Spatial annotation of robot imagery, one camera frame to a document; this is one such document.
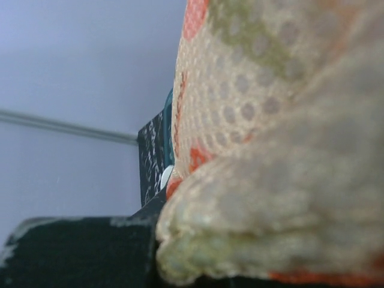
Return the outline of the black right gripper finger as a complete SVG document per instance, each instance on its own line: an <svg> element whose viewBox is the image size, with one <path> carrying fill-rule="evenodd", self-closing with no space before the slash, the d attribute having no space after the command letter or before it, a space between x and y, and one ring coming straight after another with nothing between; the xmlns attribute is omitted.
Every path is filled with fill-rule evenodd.
<svg viewBox="0 0 384 288"><path fill-rule="evenodd" d="M153 217L21 222L1 251L1 287L157 287Z"/></svg>

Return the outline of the floral mesh laundry bag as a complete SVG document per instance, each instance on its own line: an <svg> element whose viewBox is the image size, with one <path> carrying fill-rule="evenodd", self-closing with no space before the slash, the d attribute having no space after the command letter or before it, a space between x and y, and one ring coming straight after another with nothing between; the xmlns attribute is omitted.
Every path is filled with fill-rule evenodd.
<svg viewBox="0 0 384 288"><path fill-rule="evenodd" d="M383 286L382 1L188 1L171 132L165 281Z"/></svg>

